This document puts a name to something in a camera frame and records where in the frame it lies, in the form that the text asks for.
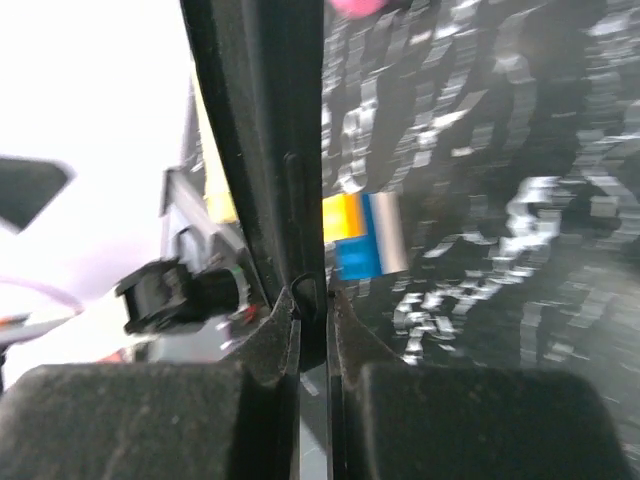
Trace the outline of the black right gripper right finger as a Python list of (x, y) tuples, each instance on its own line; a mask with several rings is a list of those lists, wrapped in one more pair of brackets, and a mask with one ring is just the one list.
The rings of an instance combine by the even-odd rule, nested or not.
[(411, 366), (328, 299), (332, 479), (629, 479), (595, 389), (562, 372)]

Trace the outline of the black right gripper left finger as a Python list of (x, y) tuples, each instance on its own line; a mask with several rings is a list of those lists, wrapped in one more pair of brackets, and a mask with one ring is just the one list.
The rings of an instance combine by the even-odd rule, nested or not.
[(1, 401), (5, 479), (295, 479), (301, 324), (283, 291), (215, 363), (39, 366)]

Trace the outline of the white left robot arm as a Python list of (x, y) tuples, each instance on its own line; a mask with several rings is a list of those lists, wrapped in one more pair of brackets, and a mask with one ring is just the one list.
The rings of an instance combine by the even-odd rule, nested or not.
[(214, 154), (169, 165), (1, 160), (1, 385), (42, 365), (209, 361), (252, 308)]

